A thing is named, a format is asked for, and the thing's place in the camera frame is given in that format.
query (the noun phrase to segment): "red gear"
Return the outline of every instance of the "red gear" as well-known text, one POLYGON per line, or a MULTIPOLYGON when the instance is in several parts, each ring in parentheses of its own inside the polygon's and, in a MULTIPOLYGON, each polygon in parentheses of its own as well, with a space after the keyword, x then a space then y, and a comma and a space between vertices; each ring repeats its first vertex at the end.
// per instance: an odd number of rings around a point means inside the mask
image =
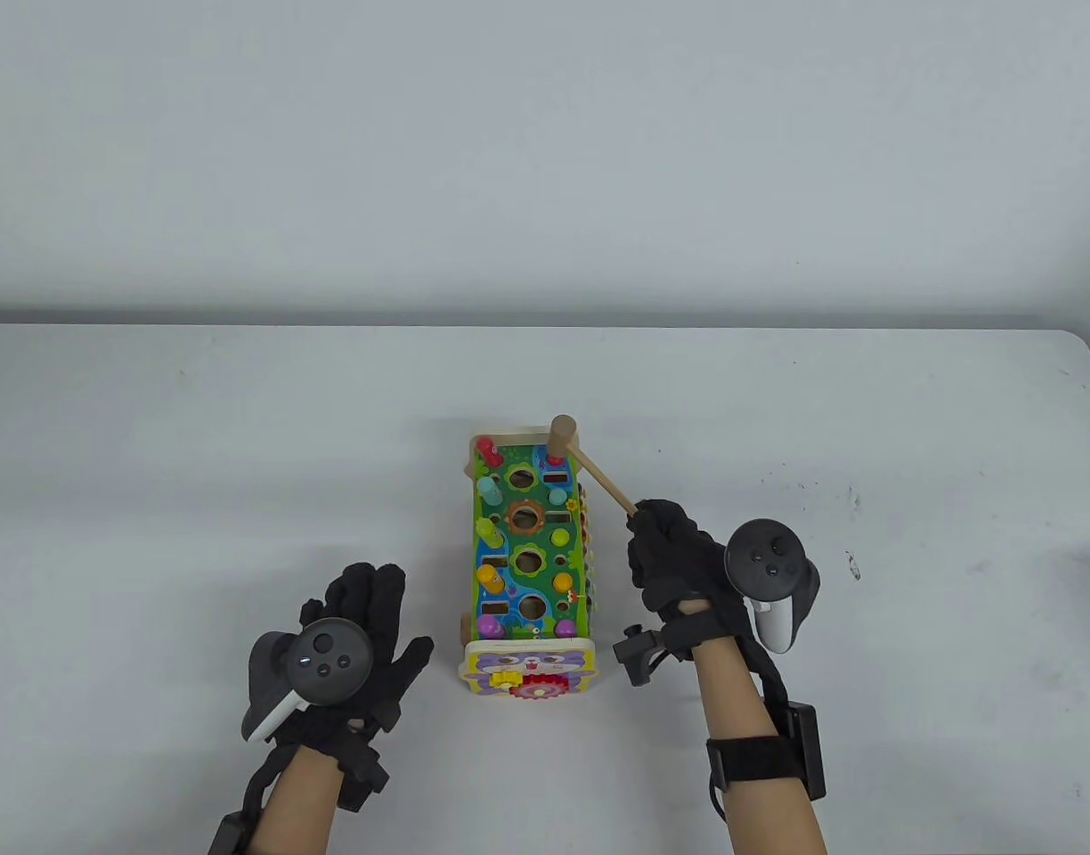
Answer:
POLYGON ((509 695, 528 701, 545 701, 568 694, 569 678, 562 673, 528 673, 520 687, 509 689, 509 695))

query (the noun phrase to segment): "wooden hammer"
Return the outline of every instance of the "wooden hammer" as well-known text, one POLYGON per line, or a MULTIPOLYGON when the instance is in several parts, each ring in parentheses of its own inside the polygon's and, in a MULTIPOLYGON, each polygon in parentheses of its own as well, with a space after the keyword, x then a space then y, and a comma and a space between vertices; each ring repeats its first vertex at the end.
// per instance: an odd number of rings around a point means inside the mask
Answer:
POLYGON ((549 457, 577 457, 577 462, 589 469, 591 477, 595 478, 609 496, 617 501, 620 508, 623 508, 623 513, 630 517, 634 516, 635 505, 631 504, 628 497, 620 492, 620 489, 609 480, 609 477, 603 473, 601 468, 593 463, 584 451, 581 451, 581 448, 577 447, 577 420, 572 416, 558 416, 557 419, 553 420, 548 426, 547 448, 549 457))

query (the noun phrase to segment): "red peg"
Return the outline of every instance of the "red peg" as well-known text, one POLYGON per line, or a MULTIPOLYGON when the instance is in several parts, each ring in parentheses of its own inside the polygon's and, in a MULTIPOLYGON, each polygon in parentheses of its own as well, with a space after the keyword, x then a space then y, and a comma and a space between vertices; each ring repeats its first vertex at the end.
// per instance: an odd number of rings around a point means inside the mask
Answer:
POLYGON ((505 463, 505 457, 500 455, 496 445, 494 445, 494 441, 488 436, 477 439, 477 450, 483 456, 485 465, 492 469, 497 469, 501 463, 505 463))

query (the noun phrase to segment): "wooden toy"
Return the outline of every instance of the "wooden toy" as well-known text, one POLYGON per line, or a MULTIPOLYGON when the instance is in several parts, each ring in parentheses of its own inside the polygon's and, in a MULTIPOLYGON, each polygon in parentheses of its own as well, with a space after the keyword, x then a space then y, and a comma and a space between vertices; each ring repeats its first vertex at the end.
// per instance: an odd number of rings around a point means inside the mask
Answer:
POLYGON ((470 442, 473 607, 462 615, 459 675, 474 695, 545 700, 584 693, 597 675, 576 447, 577 423, 560 455, 545 428, 470 442))

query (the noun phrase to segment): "cartoon cat face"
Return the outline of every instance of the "cartoon cat face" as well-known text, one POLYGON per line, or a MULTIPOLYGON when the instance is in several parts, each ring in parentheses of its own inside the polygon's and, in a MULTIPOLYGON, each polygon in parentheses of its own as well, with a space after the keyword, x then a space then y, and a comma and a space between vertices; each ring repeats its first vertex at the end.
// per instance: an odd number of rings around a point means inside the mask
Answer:
POLYGON ((569 673, 585 667, 585 654, 568 653, 484 653, 477 657, 477 671, 485 673, 569 673))

